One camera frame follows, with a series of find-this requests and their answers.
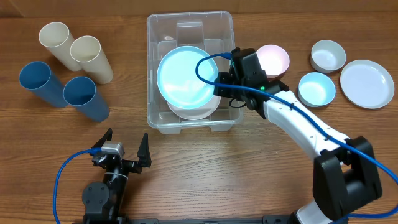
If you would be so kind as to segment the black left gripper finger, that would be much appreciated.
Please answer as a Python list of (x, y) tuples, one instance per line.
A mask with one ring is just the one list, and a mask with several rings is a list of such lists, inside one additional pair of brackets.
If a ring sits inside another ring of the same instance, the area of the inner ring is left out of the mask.
[(141, 167), (151, 167), (152, 159), (149, 151), (149, 136), (147, 133), (144, 133), (142, 137), (142, 141), (137, 152), (137, 157), (139, 158)]
[(106, 141), (112, 140), (113, 130), (109, 128), (106, 133), (91, 147), (101, 148)]

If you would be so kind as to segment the pink bowl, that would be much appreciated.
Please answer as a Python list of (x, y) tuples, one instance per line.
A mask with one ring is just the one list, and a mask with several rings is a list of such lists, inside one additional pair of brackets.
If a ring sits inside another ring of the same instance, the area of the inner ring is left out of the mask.
[(286, 72), (290, 65), (288, 53), (278, 45), (264, 45), (256, 53), (267, 78), (278, 77)]

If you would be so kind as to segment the pink plate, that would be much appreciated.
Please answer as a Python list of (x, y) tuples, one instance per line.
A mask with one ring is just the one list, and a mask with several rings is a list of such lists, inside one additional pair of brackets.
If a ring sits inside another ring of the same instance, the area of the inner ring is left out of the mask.
[(220, 104), (220, 101), (220, 96), (214, 96), (207, 104), (195, 109), (182, 109), (171, 105), (170, 103), (167, 104), (171, 111), (177, 116), (187, 120), (199, 120), (204, 119), (215, 112)]

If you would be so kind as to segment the light blue bowl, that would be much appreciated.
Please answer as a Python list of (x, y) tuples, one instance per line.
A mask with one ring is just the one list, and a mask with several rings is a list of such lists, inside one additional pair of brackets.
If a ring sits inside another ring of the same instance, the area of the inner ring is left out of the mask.
[(335, 95), (335, 84), (331, 78), (322, 73), (308, 73), (299, 81), (298, 97), (306, 106), (317, 108), (329, 105)]

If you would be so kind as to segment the light blue plate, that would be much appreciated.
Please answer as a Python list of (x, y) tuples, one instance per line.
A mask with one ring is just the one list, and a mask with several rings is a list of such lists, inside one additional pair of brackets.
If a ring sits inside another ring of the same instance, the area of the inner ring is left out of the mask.
[(213, 97), (214, 86), (201, 81), (213, 81), (218, 67), (204, 50), (194, 46), (177, 47), (167, 53), (157, 69), (157, 86), (164, 99), (178, 108), (195, 109), (208, 103)]

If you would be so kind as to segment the grey plate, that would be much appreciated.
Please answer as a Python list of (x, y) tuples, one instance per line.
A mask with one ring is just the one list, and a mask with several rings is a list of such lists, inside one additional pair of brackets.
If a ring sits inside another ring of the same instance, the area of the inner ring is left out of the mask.
[(390, 73), (370, 60), (354, 60), (341, 71), (341, 89), (356, 106), (378, 109), (386, 106), (394, 96), (395, 86)]

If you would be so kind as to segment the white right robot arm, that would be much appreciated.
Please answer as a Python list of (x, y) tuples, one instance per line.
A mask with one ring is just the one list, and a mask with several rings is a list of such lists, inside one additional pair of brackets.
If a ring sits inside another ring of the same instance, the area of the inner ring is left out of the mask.
[(245, 102), (284, 130), (313, 161), (313, 201), (293, 212), (287, 223), (347, 223), (355, 210), (382, 196), (370, 142), (329, 127), (280, 80), (270, 82), (264, 72), (219, 72), (214, 93)]

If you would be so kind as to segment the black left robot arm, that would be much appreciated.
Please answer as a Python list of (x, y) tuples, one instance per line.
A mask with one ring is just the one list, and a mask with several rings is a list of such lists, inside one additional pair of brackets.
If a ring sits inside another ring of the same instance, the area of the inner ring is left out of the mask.
[(144, 167), (152, 164), (147, 133), (137, 152), (138, 161), (125, 159), (123, 143), (113, 141), (112, 135), (113, 130), (108, 129), (90, 153), (93, 165), (102, 167), (105, 173), (102, 181), (92, 182), (83, 190), (83, 223), (130, 223), (129, 217), (121, 213), (129, 174), (140, 174)]

